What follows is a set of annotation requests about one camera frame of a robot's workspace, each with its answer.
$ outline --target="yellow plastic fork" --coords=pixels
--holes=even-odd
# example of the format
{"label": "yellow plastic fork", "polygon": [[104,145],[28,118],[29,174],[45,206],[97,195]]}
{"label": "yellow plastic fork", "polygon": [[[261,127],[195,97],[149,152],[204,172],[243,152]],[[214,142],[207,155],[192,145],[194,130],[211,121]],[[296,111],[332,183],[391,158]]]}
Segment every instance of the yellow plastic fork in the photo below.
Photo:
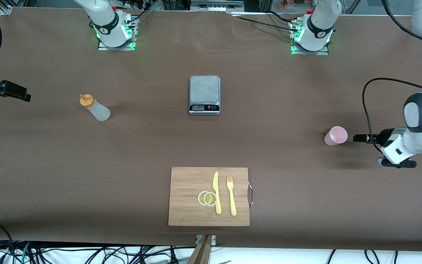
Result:
{"label": "yellow plastic fork", "polygon": [[232,190],[234,189],[234,182],[232,182],[232,177],[227,178],[227,188],[229,189],[229,197],[231,200],[231,215],[234,217],[237,214],[236,211],[236,202],[234,202],[234,193]]}

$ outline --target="cutting board handle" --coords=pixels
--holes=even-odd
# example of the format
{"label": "cutting board handle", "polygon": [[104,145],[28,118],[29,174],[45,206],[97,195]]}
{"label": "cutting board handle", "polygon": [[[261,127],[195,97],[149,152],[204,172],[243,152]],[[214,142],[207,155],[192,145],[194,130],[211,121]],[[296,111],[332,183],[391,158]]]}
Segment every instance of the cutting board handle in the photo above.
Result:
{"label": "cutting board handle", "polygon": [[248,210],[252,209],[253,205],[253,187],[251,186],[250,182],[248,182],[248,188],[250,189],[250,196],[251,196],[251,202],[248,204]]}

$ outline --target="metal frame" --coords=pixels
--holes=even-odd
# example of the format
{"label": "metal frame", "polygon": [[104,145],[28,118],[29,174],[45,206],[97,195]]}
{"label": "metal frame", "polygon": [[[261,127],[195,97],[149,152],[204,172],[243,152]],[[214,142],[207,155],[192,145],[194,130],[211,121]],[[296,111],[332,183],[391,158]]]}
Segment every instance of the metal frame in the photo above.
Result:
{"label": "metal frame", "polygon": [[191,0],[190,11],[245,12],[243,0]]}
{"label": "metal frame", "polygon": [[0,0],[0,15],[9,15],[12,7],[24,7],[28,0]]}
{"label": "metal frame", "polygon": [[177,9],[177,5],[176,5],[177,0],[164,0],[162,2],[164,3],[164,9],[165,10],[176,10]]}
{"label": "metal frame", "polygon": [[348,10],[346,11],[346,14],[348,14],[348,15],[350,15],[350,14],[352,14],[354,11],[355,11],[355,9],[356,9],[356,7],[359,5],[359,3],[361,2],[362,0],[355,0],[354,2],[353,2],[353,4],[348,8]]}

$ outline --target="pink plastic cup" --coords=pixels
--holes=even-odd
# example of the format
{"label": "pink plastic cup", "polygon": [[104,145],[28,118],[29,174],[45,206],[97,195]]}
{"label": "pink plastic cup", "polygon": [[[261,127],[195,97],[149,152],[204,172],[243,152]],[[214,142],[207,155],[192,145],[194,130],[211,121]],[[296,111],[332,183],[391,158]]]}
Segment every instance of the pink plastic cup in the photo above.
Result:
{"label": "pink plastic cup", "polygon": [[324,138],[325,143],[329,146],[344,143],[347,139],[348,132],[346,132],[346,129],[342,128],[341,126],[332,127],[332,129],[330,129],[330,132],[328,132]]}

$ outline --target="lemon slice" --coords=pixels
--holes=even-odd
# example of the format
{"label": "lemon slice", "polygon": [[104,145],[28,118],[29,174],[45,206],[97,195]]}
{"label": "lemon slice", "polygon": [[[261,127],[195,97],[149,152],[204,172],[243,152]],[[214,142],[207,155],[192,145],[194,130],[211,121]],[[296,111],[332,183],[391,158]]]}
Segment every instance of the lemon slice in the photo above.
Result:
{"label": "lemon slice", "polygon": [[214,192],[207,192],[204,195],[204,204],[207,206],[214,206],[216,204],[216,194]]}
{"label": "lemon slice", "polygon": [[200,194],[198,194],[198,202],[201,205],[206,206],[206,204],[204,203],[204,195],[207,194],[207,193],[208,193],[208,191],[202,191],[202,192],[200,192]]}

